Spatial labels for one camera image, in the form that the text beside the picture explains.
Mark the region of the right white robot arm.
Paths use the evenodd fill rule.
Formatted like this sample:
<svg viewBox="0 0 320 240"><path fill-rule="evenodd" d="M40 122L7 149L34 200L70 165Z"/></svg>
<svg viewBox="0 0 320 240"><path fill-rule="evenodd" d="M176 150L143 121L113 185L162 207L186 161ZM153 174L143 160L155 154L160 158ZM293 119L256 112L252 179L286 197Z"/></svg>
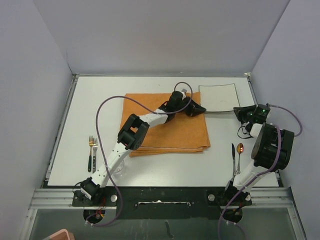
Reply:
<svg viewBox="0 0 320 240"><path fill-rule="evenodd" d="M232 205L236 201L245 201L252 187L266 175L284 170L289 164L294 138L298 134L277 125L268 124L267 117L271 108L279 108L294 115L288 109L273 104L257 104L246 107L234 107L237 120L245 127L249 138L255 138L251 151L251 162L244 170L234 168L234 175L222 192L223 200Z"/></svg>

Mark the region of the white square plate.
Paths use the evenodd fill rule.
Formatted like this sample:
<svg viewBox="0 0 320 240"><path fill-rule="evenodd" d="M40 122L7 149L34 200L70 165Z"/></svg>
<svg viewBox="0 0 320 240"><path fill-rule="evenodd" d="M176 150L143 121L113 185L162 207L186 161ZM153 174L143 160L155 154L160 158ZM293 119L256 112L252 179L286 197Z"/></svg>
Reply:
<svg viewBox="0 0 320 240"><path fill-rule="evenodd" d="M236 85L199 85L200 105L209 113L232 112L240 107Z"/></svg>

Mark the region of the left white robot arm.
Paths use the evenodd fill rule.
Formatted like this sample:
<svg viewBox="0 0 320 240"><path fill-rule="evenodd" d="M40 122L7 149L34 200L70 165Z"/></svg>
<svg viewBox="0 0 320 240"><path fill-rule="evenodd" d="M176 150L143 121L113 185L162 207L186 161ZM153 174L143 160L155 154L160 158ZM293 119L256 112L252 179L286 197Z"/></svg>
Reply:
<svg viewBox="0 0 320 240"><path fill-rule="evenodd" d="M104 165L96 170L90 177L80 183L80 191L84 200L91 206L97 205L103 197L103 188L112 179L112 174L129 153L137 150L143 143L150 128L170 122L177 113L185 113L188 117L195 117L207 111L186 96L184 91L173 91L167 101L156 110L151 110L142 103L122 96L122 99L132 101L148 114L131 114L117 134L117 142L108 157L103 154Z"/></svg>

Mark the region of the orange cloth napkin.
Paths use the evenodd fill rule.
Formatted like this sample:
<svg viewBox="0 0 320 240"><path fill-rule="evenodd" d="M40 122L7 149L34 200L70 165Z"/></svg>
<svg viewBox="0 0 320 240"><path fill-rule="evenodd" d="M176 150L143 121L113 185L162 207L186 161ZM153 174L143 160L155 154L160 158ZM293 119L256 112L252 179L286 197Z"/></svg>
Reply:
<svg viewBox="0 0 320 240"><path fill-rule="evenodd" d="M125 96L155 111L171 93L127 93ZM146 109L131 100L123 100L120 129L131 114L148 114ZM184 112L177 113L168 123L150 127L139 149L129 156L148 156L165 153L197 153L210 148L211 143L204 114L188 117Z"/></svg>

